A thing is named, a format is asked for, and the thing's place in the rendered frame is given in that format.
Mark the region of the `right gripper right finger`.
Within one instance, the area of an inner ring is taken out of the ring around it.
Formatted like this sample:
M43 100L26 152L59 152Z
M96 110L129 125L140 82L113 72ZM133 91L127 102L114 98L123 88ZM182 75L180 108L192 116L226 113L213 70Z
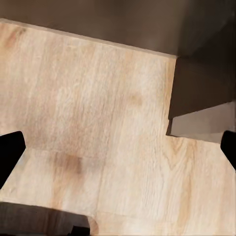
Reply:
M220 147L236 170L236 133L224 131Z

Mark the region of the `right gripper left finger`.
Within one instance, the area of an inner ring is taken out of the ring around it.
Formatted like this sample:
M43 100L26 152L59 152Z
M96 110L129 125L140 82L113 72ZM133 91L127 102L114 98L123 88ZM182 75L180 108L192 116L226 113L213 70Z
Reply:
M0 136L0 189L26 149L24 136L16 131Z

